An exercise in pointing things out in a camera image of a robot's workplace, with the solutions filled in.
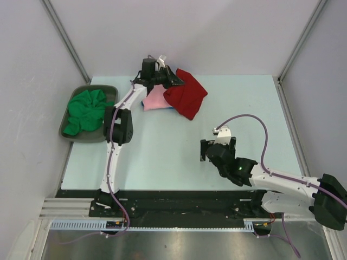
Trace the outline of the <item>red t shirt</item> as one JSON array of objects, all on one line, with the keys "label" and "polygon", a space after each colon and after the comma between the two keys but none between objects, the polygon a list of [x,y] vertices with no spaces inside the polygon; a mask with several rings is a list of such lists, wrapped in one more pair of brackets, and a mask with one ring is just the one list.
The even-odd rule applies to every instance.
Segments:
[{"label": "red t shirt", "polygon": [[208,92],[189,72],[177,69],[176,75],[184,85],[167,89],[163,94],[164,99],[180,115],[193,120]]}]

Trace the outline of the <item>grey plastic tray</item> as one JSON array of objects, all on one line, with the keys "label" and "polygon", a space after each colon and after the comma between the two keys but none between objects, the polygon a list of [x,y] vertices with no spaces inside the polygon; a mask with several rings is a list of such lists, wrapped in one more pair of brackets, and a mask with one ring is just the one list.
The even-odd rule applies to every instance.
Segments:
[{"label": "grey plastic tray", "polygon": [[[105,93],[107,97],[107,102],[114,101],[114,104],[118,102],[118,90],[116,89],[116,87],[110,86],[110,85],[104,85],[104,84],[94,84],[94,85],[85,85],[85,86],[77,87],[77,89],[73,91],[70,97],[70,100],[73,97],[77,96],[78,94],[82,93],[84,90],[96,90],[96,89],[101,89]],[[61,121],[60,128],[59,128],[59,134],[62,138],[71,142],[79,142],[79,143],[97,143],[97,142],[105,141],[104,130],[103,130],[104,122],[102,123],[101,127],[94,132],[81,132],[80,134],[76,136],[64,134],[63,129],[68,124],[68,120],[67,120],[68,116],[69,116],[68,108],[66,108],[66,111],[63,115],[63,119]]]}]

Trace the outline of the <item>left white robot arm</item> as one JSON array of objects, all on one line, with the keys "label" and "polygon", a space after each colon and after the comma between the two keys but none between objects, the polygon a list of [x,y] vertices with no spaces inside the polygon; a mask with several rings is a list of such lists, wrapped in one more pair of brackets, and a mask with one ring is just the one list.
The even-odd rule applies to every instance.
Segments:
[{"label": "left white robot arm", "polygon": [[184,85],[181,80],[165,64],[166,56],[154,58],[149,55],[142,61],[142,68],[131,81],[130,90],[114,106],[107,107],[104,116],[104,136],[107,142],[107,157],[104,176],[95,203],[107,216],[115,216],[120,210],[120,204],[113,196],[119,191],[120,177],[117,173],[117,163],[121,149],[130,143],[133,137],[132,106],[142,102],[156,85],[165,89]]}]

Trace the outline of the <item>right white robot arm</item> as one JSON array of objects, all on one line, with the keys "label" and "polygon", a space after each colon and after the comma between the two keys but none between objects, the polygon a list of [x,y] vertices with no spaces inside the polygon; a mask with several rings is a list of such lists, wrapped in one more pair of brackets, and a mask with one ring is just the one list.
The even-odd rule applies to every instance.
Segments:
[{"label": "right white robot arm", "polygon": [[200,160],[209,160],[222,178],[237,186],[261,190],[250,203],[256,217],[269,213],[314,216],[330,229],[342,231],[346,224],[346,189],[332,175],[321,178],[295,177],[263,169],[252,159],[236,157],[236,139],[221,144],[214,140],[200,141]]}]

